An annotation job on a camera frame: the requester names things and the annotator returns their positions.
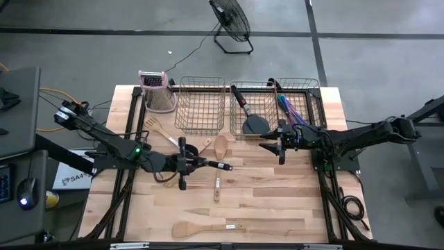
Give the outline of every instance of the wooden tabletop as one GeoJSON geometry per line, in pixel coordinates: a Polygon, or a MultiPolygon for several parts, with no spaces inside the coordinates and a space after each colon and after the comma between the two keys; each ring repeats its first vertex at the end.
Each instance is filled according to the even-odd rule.
{"type": "MultiPolygon", "coordinates": [[[[133,85],[117,85],[108,116],[107,127],[124,133],[130,108],[133,85]]],[[[346,130],[347,125],[336,87],[322,87],[321,94],[329,129],[346,130]]],[[[285,165],[278,158],[257,146],[258,142],[236,141],[230,134],[229,98],[225,105],[225,126],[219,133],[228,139],[224,161],[233,165],[232,172],[222,173],[221,200],[213,201],[216,170],[205,167],[187,177],[188,189],[175,185],[166,188],[156,183],[153,175],[137,170],[131,196],[125,240],[127,241],[188,241],[188,242],[327,242],[325,220],[318,177],[312,169],[310,152],[287,151],[285,165]],[[244,223],[243,231],[208,231],[186,238],[174,238],[172,226],[179,221],[197,224],[244,223]]],[[[133,131],[139,115],[139,98],[133,131]]],[[[164,130],[173,138],[185,135],[174,126],[175,113],[154,114],[164,130]]],[[[201,156],[215,159],[215,136],[187,135],[187,142],[212,143],[201,156]]],[[[161,153],[177,153],[177,148],[159,133],[152,132],[148,143],[161,153]]],[[[346,195],[354,195],[363,203],[361,187],[354,176],[339,172],[339,185],[346,195]]],[[[105,170],[92,181],[79,236],[88,234],[110,206],[115,170],[105,170]]],[[[336,235],[339,236],[336,213],[332,213],[336,235]]],[[[117,231],[117,212],[114,232],[117,231]]],[[[357,227],[371,238],[360,222],[357,227]]]]}

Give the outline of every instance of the wooden utensil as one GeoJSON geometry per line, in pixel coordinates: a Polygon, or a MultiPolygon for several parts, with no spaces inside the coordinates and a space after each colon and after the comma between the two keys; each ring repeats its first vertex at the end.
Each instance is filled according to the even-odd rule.
{"type": "Polygon", "coordinates": [[[245,230],[244,223],[219,224],[219,225],[200,225],[193,222],[176,222],[173,225],[172,234],[175,238],[183,238],[203,231],[222,231],[222,230],[245,230]]]}
{"type": "MultiPolygon", "coordinates": [[[[211,138],[207,138],[204,143],[202,143],[200,146],[197,147],[197,149],[199,150],[199,154],[202,153],[202,151],[208,147],[208,145],[210,145],[211,143],[211,138]]],[[[166,188],[171,188],[175,185],[178,184],[179,181],[179,176],[176,176],[175,178],[171,179],[170,181],[167,181],[166,183],[163,184],[164,187],[166,188]]]]}
{"type": "MultiPolygon", "coordinates": [[[[220,135],[214,141],[214,151],[216,152],[217,161],[221,162],[228,149],[227,138],[220,135]]],[[[214,184],[214,201],[219,202],[221,199],[221,175],[222,171],[218,169],[216,171],[216,183],[214,184]]]]}
{"type": "Polygon", "coordinates": [[[145,121],[145,125],[151,129],[152,131],[156,131],[159,134],[163,135],[166,139],[172,142],[176,147],[179,147],[179,143],[174,140],[160,125],[160,122],[155,117],[148,117],[145,121]]]}
{"type": "MultiPolygon", "coordinates": [[[[160,125],[160,122],[155,117],[148,117],[148,119],[145,121],[145,125],[151,129],[152,131],[156,131],[159,134],[163,135],[168,141],[172,142],[176,147],[179,147],[179,142],[174,140],[163,128],[162,125],[160,125]]],[[[198,155],[198,149],[190,144],[185,145],[185,149],[190,151],[195,156],[198,155]]]]}

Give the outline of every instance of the gray floor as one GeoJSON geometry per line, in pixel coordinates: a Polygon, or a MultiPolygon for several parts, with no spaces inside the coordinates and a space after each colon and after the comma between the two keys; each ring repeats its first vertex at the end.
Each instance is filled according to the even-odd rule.
{"type": "MultiPolygon", "coordinates": [[[[439,0],[311,0],[319,32],[444,33],[439,0]]],[[[303,0],[239,0],[253,31],[308,32],[303,0]]],[[[12,1],[0,25],[40,28],[109,28],[209,31],[216,24],[200,0],[12,1]]],[[[42,67],[42,86],[62,89],[91,104],[111,98],[117,84],[137,84],[137,71],[162,71],[198,46],[195,36],[87,36],[0,34],[0,62],[11,69],[42,67]]],[[[236,49],[244,44],[222,37],[236,49]]],[[[318,78],[311,38],[252,37],[250,56],[229,56],[208,39],[170,77],[222,76],[318,78]]],[[[444,94],[444,40],[321,39],[329,86],[339,87],[348,119],[372,122],[410,114],[444,94]]],[[[55,109],[40,102],[39,127],[53,128],[55,109]]],[[[106,110],[94,116],[105,120],[106,110]]],[[[89,146],[76,133],[45,134],[65,147],[89,146]]],[[[423,188],[406,146],[382,144],[359,157],[367,212],[380,242],[444,248],[444,230],[434,221],[436,202],[407,204],[404,196],[423,188]]],[[[79,209],[62,212],[51,228],[67,239],[79,209]]]]}

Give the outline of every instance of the metal wire basket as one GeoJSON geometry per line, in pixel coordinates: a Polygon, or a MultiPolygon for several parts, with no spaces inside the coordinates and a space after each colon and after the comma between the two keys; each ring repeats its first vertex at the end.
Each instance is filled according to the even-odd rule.
{"type": "MultiPolygon", "coordinates": [[[[274,86],[267,86],[268,82],[261,81],[235,81],[244,99],[250,107],[252,114],[263,117],[270,124],[270,131],[278,127],[278,103],[276,101],[276,90],[274,86]]],[[[244,134],[242,125],[247,117],[239,106],[230,88],[230,132],[236,140],[257,139],[256,135],[244,134]]]]}
{"type": "Polygon", "coordinates": [[[174,125],[185,133],[217,135],[223,128],[225,79],[185,76],[180,80],[174,125]]]}
{"type": "MultiPolygon", "coordinates": [[[[307,124],[326,126],[325,122],[321,121],[321,91],[316,79],[277,78],[275,82],[277,95],[283,94],[307,124]]],[[[278,114],[279,119],[287,119],[281,108],[278,108],[278,114]]]]}

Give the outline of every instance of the spatula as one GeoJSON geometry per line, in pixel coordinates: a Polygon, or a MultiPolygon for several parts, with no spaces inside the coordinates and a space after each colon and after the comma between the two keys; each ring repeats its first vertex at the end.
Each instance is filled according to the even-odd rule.
{"type": "Polygon", "coordinates": [[[145,121],[145,125],[151,129],[152,131],[156,131],[159,134],[163,135],[166,139],[172,142],[176,147],[179,147],[179,143],[174,140],[160,125],[160,122],[155,117],[148,117],[145,121]]]}
{"type": "Polygon", "coordinates": [[[236,97],[239,106],[244,110],[245,116],[247,116],[247,119],[244,121],[244,125],[242,125],[242,131],[245,134],[263,135],[268,133],[270,131],[270,124],[268,121],[259,115],[251,113],[247,101],[235,85],[231,85],[231,91],[234,97],[236,97]]]}
{"type": "Polygon", "coordinates": [[[193,222],[176,222],[173,225],[173,237],[183,238],[195,233],[200,233],[203,231],[221,231],[221,230],[245,230],[246,226],[244,223],[236,224],[217,224],[217,225],[200,225],[193,222]]]}
{"type": "MultiPolygon", "coordinates": [[[[159,134],[163,135],[168,141],[172,142],[176,147],[179,147],[179,143],[174,140],[163,128],[162,125],[160,125],[160,122],[155,117],[148,117],[148,119],[145,121],[145,125],[151,129],[152,131],[156,131],[159,134]]],[[[190,144],[185,145],[185,149],[190,151],[195,156],[199,155],[199,150],[190,144]]]]}

